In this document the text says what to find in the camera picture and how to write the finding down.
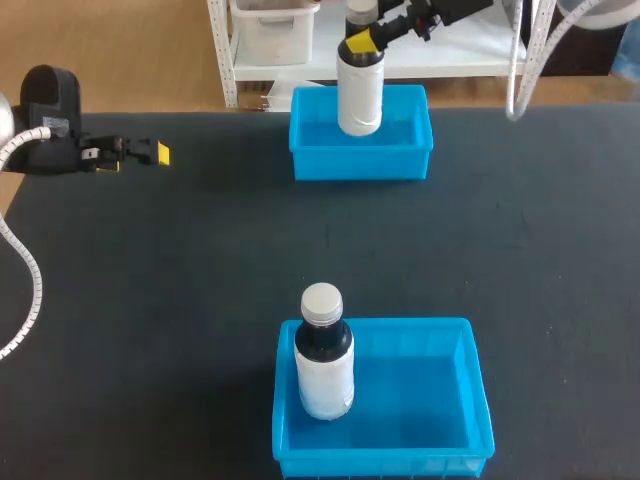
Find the black table surface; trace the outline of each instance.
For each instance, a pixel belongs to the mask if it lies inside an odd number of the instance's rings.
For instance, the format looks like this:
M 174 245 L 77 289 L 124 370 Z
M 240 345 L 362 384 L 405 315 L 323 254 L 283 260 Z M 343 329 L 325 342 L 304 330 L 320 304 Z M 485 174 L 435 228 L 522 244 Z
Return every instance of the black table surface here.
M 296 184 L 287 115 L 94 115 L 170 168 L 28 178 L 7 222 L 44 306 L 0 363 L 0 478 L 279 478 L 278 328 L 328 281 L 347 317 L 462 316 L 484 478 L 640 477 L 640 106 L 432 112 L 424 182 Z M 0 339 L 31 299 L 0 242 Z

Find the blue tray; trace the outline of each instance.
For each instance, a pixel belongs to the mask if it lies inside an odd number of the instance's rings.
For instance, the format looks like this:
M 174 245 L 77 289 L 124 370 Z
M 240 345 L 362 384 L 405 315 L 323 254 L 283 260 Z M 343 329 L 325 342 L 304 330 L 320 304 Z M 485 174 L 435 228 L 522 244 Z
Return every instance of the blue tray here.
M 424 87 L 385 85 L 380 128 L 363 137 L 340 129 L 337 87 L 296 88 L 289 150 L 296 180 L 424 179 L 433 150 Z
M 347 322 L 355 339 L 355 399 L 331 422 L 312 418 L 300 403 L 293 348 L 301 322 L 280 329 L 272 441 L 282 475 L 480 475 L 495 448 L 469 322 Z

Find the bottle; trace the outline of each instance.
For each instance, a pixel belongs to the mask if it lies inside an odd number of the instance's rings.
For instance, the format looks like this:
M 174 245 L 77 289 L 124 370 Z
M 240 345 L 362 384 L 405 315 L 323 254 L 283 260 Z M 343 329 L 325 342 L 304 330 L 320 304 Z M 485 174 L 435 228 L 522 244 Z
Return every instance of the bottle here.
M 376 0 L 348 0 L 345 39 L 338 45 L 338 124 L 348 135 L 370 135 L 382 121 L 384 52 L 353 53 L 346 38 L 378 19 Z
M 304 321 L 296 331 L 295 358 L 300 400 L 319 420 L 349 411 L 353 383 L 354 339 L 342 319 L 342 295 L 329 283 L 316 283 L 302 294 Z

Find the white bottle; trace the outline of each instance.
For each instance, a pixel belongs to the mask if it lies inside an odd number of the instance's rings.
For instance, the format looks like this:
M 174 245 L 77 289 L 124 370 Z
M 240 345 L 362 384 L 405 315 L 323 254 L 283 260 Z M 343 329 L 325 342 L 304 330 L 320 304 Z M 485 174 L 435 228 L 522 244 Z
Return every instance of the white bottle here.
M 333 420 L 353 403 L 354 339 L 342 320 L 342 295 L 328 283 L 316 283 L 302 294 L 304 322 L 296 331 L 295 357 L 300 400 L 319 420 Z

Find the bottle cap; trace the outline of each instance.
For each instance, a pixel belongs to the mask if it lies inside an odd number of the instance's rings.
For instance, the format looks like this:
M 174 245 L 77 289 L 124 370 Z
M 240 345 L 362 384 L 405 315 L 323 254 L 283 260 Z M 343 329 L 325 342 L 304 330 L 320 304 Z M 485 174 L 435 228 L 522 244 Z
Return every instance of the bottle cap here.
M 326 327 L 342 316 L 342 295 L 330 283 L 314 283 L 302 294 L 302 316 L 311 325 Z
M 370 25 L 378 20 L 378 1 L 348 0 L 346 17 L 354 25 Z

